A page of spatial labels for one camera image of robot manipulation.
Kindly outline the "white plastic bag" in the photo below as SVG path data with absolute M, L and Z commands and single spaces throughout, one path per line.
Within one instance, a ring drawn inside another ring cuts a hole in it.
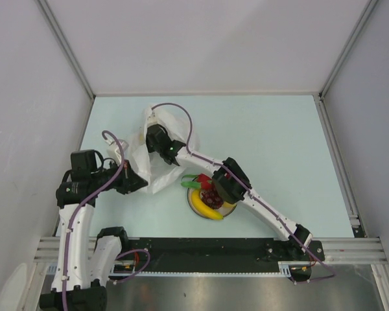
M 185 171 L 179 151 L 197 151 L 200 141 L 185 108 L 175 103 L 149 106 L 137 128 L 126 138 L 126 159 L 147 185 L 138 192 L 155 194 L 174 183 Z

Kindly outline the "red fake dragon fruit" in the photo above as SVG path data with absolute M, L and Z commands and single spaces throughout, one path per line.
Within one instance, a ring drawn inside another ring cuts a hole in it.
M 182 177 L 181 186 L 194 190 L 211 190 L 212 179 L 205 174 L 187 174 Z

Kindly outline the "dark red fake fruit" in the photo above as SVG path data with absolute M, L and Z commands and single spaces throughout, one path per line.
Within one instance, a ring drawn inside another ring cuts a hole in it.
M 223 199 L 218 195 L 217 191 L 209 189 L 202 190 L 200 193 L 202 202 L 213 210 L 217 210 L 223 206 Z

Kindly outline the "yellow fake banana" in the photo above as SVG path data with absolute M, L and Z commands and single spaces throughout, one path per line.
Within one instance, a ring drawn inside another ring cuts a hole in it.
M 224 217 L 217 211 L 206 206 L 200 199 L 200 190 L 193 190 L 190 196 L 193 207 L 204 217 L 210 220 L 223 220 Z

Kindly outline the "yellow fake lemon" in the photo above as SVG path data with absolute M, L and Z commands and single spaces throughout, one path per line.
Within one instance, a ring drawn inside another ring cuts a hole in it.
M 222 208 L 224 208 L 224 209 L 234 209 L 234 208 L 236 208 L 236 206 L 237 206 L 236 203 L 232 204 L 232 203 L 224 202 L 222 204 Z

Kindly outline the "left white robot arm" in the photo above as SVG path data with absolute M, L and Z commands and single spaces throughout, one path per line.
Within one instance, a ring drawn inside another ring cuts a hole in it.
M 130 251 L 123 227 L 100 230 L 89 252 L 89 230 L 97 196 L 115 190 L 130 194 L 147 185 L 130 167 L 124 153 L 104 167 L 96 150 L 71 154 L 71 168 L 56 190 L 60 217 L 60 244 L 56 272 L 48 294 L 40 296 L 42 310 L 105 310 L 106 284 L 116 259 Z

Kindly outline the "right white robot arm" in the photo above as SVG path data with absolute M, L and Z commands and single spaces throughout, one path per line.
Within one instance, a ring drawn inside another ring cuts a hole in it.
M 198 168 L 211 174 L 218 195 L 230 204 L 245 204 L 251 213 L 270 226 L 282 241 L 287 242 L 286 252 L 290 258 L 301 260 L 309 253 L 311 232 L 288 219 L 260 197 L 233 158 L 221 161 L 197 154 L 187 144 L 171 139 L 166 129 L 159 124 L 148 127 L 146 145 L 149 152 L 158 153 L 169 165 Z

